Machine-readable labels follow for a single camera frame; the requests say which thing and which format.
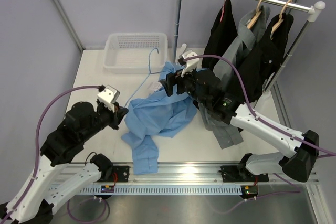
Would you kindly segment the light blue shirt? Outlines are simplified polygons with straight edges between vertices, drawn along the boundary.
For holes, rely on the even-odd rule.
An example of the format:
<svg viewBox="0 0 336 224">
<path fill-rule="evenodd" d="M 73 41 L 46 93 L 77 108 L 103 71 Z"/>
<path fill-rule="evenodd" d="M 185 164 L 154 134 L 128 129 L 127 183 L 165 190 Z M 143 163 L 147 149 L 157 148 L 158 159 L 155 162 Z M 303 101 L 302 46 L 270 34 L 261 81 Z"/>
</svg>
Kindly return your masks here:
<svg viewBox="0 0 336 224">
<path fill-rule="evenodd" d="M 188 126 L 197 109 L 188 94 L 167 96 L 159 87 L 147 98 L 128 100 L 124 122 L 128 132 L 121 139 L 132 149 L 133 169 L 136 175 L 158 171 L 159 149 L 153 136 L 173 138 Z"/>
</svg>

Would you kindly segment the blue wire hanger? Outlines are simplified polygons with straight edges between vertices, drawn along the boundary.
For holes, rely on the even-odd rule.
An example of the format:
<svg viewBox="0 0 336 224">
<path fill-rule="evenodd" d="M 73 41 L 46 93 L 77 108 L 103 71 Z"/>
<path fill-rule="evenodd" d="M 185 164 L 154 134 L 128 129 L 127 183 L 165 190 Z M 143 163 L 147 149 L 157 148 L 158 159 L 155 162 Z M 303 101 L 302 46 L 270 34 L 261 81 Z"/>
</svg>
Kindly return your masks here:
<svg viewBox="0 0 336 224">
<path fill-rule="evenodd" d="M 160 73 L 163 73 L 163 71 L 157 71 L 157 72 L 152 72 L 152 69 L 151 69 L 151 55 L 152 53 L 156 51 L 157 54 L 160 53 L 158 47 L 155 47 L 153 48 L 150 53 L 148 54 L 148 74 L 147 76 L 145 77 L 145 79 L 141 82 L 141 84 L 135 89 L 135 91 L 131 94 L 131 96 L 127 99 L 126 103 L 125 103 L 125 107 L 128 106 L 129 102 L 131 101 L 131 99 L 136 95 L 136 93 L 141 89 L 141 87 L 145 84 L 145 82 L 147 81 L 147 79 L 149 78 L 150 75 L 153 75 L 153 74 L 160 74 Z"/>
</svg>

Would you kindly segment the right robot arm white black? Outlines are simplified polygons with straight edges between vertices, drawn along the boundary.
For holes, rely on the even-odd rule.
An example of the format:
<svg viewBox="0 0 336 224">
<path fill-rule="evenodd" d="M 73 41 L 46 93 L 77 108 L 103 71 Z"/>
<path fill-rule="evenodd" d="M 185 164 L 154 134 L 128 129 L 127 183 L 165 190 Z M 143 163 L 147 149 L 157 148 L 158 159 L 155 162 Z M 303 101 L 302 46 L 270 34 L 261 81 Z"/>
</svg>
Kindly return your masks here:
<svg viewBox="0 0 336 224">
<path fill-rule="evenodd" d="M 257 176 L 284 173 L 298 182 L 307 182 L 319 156 L 319 136 L 287 128 L 249 108 L 248 103 L 224 92 L 221 80 L 210 70 L 179 70 L 160 80 L 166 94 L 187 93 L 219 122 L 243 129 L 277 149 L 270 154 L 247 153 L 237 165 L 242 181 L 252 182 Z"/>
</svg>

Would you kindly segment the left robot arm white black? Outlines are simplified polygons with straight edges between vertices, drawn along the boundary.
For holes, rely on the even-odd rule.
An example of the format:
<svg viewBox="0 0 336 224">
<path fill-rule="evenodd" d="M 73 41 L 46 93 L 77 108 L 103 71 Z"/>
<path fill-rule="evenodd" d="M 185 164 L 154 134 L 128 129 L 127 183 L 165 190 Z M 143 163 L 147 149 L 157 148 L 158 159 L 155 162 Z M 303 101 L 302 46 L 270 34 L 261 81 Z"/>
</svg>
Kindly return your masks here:
<svg viewBox="0 0 336 224">
<path fill-rule="evenodd" d="M 94 155 L 78 173 L 52 190 L 59 174 L 84 149 L 86 141 L 107 126 L 118 130 L 128 109 L 114 103 L 109 110 L 103 103 L 96 108 L 89 102 L 78 102 L 64 120 L 51 132 L 38 151 L 37 172 L 10 202 L 1 204 L 1 223 L 50 223 L 58 210 L 81 189 L 94 182 L 118 181 L 119 172 L 103 154 Z"/>
</svg>

